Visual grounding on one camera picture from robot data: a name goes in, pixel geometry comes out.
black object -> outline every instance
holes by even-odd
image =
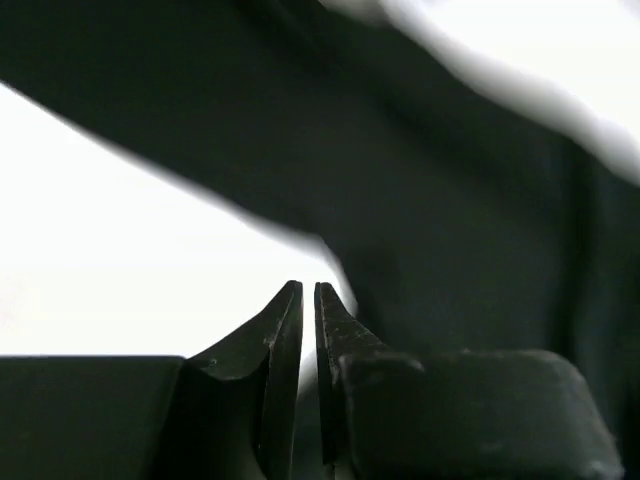
[[[302,286],[191,359],[0,359],[3,480],[289,478]]]
[[[330,285],[316,286],[315,301],[327,478],[622,477],[584,378],[558,355],[419,361],[360,325]]]
[[[419,361],[331,285],[315,309],[325,478],[621,477],[584,379],[557,355]],[[0,478],[288,480],[301,341],[302,285],[289,282],[188,360],[2,359]]]
[[[567,358],[640,471],[640,189],[398,32],[317,0],[0,0],[0,80],[320,237],[397,351]]]

black fabric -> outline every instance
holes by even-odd
[[[399,33],[314,0],[0,0],[0,80],[319,235],[399,349],[564,355],[632,466],[638,189]]]

white background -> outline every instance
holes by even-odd
[[[411,0],[396,3],[410,11]],[[525,113],[535,103],[541,120],[590,147],[602,147],[594,135],[614,139],[625,152],[609,161],[627,165],[612,167],[628,178],[640,172],[640,27],[623,3],[431,5],[439,7],[422,24],[428,35],[405,27],[465,81],[490,96],[510,94],[507,103],[516,98]],[[402,27],[402,15],[396,20]],[[289,279],[305,282],[309,357],[314,282],[333,282],[353,306],[318,242],[159,175],[0,85],[1,354],[192,355]]]
[[[289,279],[313,353],[314,283],[342,285],[318,242],[285,243],[2,87],[0,132],[1,354],[193,355]]]

metal jaw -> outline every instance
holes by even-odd
[[[0,359],[0,478],[287,479],[302,285],[191,359]]]
[[[330,480],[621,478],[584,379],[557,355],[417,358],[329,284],[315,309]],[[288,480],[301,341],[302,285],[289,282],[190,359],[2,359],[0,478]]]
[[[614,439],[569,362],[544,351],[395,352],[315,292],[331,480],[616,479]]]

